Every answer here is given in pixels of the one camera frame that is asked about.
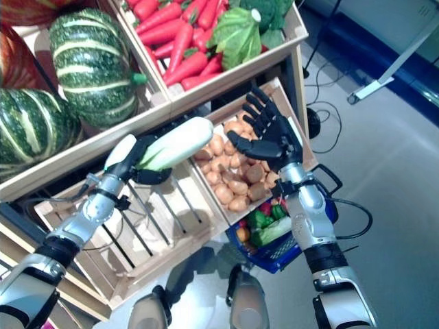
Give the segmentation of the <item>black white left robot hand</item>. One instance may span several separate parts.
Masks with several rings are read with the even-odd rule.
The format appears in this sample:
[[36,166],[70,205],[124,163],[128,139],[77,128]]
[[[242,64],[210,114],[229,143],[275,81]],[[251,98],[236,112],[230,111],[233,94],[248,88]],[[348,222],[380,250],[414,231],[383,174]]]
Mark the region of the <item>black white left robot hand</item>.
[[165,182],[170,177],[172,169],[153,171],[137,168],[145,152],[157,139],[154,135],[146,135],[140,139],[133,134],[126,135],[107,157],[104,176],[114,176],[124,183],[133,180],[143,185],[159,185]]

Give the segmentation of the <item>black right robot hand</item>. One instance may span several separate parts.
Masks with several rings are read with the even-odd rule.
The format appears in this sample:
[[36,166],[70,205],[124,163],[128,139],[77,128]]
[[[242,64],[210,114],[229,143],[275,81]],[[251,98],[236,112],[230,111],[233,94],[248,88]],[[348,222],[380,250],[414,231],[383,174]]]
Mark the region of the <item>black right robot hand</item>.
[[303,161],[302,145],[287,117],[260,88],[251,88],[242,109],[247,112],[244,121],[252,126],[257,137],[248,140],[233,130],[228,131],[226,135],[237,151],[266,161],[273,171]]

